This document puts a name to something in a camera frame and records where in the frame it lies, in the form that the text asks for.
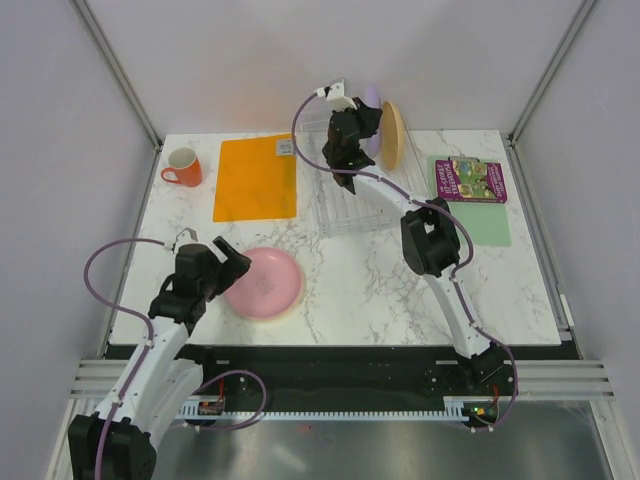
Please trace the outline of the purple plate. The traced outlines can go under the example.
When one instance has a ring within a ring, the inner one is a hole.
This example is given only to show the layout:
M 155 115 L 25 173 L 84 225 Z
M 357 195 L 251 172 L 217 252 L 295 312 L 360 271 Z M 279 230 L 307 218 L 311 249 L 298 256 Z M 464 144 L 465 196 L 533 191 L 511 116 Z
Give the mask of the purple plate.
M 377 89 L 374 86 L 367 86 L 364 92 L 363 102 L 372 108 L 381 108 L 381 99 Z M 373 136 L 366 139 L 366 152 L 371 158 L 378 156 L 381 148 L 381 136 L 380 131 L 377 131 Z

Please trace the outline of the pink plate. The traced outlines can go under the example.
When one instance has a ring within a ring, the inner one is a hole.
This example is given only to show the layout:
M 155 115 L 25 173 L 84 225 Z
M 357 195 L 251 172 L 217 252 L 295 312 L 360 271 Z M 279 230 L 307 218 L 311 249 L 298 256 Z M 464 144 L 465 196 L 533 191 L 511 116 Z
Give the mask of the pink plate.
M 224 293 L 236 314 L 264 320 L 302 296 L 304 272 L 289 253 L 274 247 L 256 247 L 243 255 L 251 259 L 250 269 Z

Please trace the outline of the light yellow plate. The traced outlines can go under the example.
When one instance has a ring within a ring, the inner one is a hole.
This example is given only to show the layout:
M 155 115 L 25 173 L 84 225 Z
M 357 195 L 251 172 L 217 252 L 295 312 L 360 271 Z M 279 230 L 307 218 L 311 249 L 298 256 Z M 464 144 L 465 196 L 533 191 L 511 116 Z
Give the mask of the light yellow plate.
M 264 320 L 265 321 L 272 321 L 272 320 L 279 320 L 279 319 L 282 319 L 282 318 L 286 317 L 287 315 L 289 315 L 290 313 L 295 311 L 295 309 L 300 305 L 302 299 L 303 299 L 302 296 L 298 296 L 296 298 L 296 300 L 293 301 L 286 309 L 284 309 L 281 312 L 278 312 L 277 314 L 275 314 L 273 316 L 265 318 Z

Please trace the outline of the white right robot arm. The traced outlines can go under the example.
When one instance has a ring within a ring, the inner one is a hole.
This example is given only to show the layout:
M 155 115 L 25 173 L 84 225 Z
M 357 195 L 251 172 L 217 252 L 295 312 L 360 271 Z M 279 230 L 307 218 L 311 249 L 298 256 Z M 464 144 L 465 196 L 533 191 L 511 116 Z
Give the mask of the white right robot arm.
M 360 99 L 333 100 L 327 142 L 322 149 L 335 182 L 399 221 L 405 263 L 426 279 L 449 326 L 458 357 L 458 381 L 467 392 L 483 392 L 503 367 L 499 342 L 484 332 L 458 271 L 473 258 L 460 259 L 459 234 L 466 231 L 440 197 L 419 200 L 394 184 L 362 149 L 377 132 L 382 110 Z

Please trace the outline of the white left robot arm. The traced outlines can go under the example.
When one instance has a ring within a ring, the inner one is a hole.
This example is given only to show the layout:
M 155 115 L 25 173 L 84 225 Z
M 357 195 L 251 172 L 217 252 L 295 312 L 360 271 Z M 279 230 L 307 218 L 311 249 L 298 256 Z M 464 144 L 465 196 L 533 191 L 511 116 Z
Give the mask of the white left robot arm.
M 149 479 L 162 437 L 185 401 L 208 393 L 219 369 L 204 359 L 178 353 L 207 304 L 226 292 L 250 268 L 249 257 L 223 237 L 211 246 L 178 247 L 173 272 L 161 284 L 147 313 L 138 313 L 146 331 L 115 385 L 89 415 L 68 428 L 75 479 Z

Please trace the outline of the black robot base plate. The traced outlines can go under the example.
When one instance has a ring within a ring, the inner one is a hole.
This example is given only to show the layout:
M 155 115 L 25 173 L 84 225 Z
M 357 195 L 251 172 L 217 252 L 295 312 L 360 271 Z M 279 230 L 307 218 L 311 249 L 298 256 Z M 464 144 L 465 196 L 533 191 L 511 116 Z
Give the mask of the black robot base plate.
M 196 361 L 227 410 L 266 412 L 424 411 L 448 396 L 493 400 L 511 396 L 516 375 L 503 367 L 469 387 L 450 347 L 267 347 L 187 345 L 179 355 Z

